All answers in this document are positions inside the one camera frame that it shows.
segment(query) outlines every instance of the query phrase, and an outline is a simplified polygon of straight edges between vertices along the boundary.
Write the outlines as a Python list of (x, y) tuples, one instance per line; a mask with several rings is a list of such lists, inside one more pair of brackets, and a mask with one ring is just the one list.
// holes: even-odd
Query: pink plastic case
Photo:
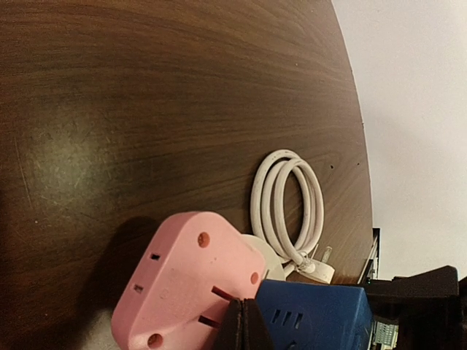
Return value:
[(112, 317), (123, 350), (210, 349), (231, 298), (254, 298), (260, 252), (219, 214), (166, 219), (134, 271)]

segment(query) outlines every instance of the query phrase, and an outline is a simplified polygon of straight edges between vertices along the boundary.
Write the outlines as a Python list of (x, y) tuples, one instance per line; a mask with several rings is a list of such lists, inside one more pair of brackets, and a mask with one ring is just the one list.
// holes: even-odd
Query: wood grain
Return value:
[(358, 277), (368, 163), (329, 1), (3, 1), (0, 45), (0, 348), (79, 349), (170, 214), (251, 232), (279, 148), (323, 186), (317, 256), (331, 245), (334, 281)]

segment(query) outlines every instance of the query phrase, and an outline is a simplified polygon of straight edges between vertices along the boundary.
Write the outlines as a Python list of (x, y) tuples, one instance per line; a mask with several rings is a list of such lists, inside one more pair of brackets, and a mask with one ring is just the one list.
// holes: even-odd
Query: wooden table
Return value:
[(0, 45), (0, 348), (78, 349), (170, 214), (251, 232), (275, 149), (321, 181), (334, 282), (360, 274), (368, 163), (330, 1), (3, 1)]

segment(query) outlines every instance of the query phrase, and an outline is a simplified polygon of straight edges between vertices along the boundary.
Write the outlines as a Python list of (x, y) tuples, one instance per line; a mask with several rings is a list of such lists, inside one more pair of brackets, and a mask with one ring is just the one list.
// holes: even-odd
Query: black object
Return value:
[(457, 270), (438, 268), (392, 281), (370, 280), (365, 288), (376, 320), (398, 324), (397, 350), (467, 350), (467, 281)]
[(256, 300), (231, 300), (212, 350), (274, 350)]

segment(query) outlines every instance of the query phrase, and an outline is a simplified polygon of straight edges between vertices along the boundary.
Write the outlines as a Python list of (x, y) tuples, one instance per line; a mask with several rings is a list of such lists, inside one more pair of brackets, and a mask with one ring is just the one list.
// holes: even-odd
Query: white wall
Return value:
[(467, 275), (467, 1), (334, 0), (360, 99), (380, 278)]

